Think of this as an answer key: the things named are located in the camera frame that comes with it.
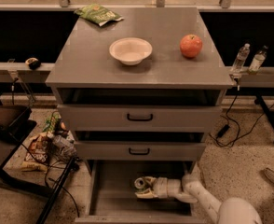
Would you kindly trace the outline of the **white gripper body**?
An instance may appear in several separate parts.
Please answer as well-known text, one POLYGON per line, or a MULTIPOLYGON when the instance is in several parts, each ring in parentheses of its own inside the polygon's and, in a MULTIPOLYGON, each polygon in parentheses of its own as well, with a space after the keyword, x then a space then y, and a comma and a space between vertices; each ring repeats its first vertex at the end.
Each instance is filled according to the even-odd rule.
POLYGON ((154 195, 159 199, 176 198, 182 192, 179 179, 158 177, 153 185, 154 195))

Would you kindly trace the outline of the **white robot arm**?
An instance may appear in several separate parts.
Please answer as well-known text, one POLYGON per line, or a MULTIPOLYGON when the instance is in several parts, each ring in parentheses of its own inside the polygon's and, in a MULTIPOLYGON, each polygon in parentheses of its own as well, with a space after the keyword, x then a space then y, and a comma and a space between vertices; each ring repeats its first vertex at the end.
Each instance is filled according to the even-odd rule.
POLYGON ((236 197, 220 202, 191 174, 181 179, 141 176, 134 181, 134 186, 139 199, 175 198, 182 203, 199 202, 214 224, 263 224, 250 203, 236 197))

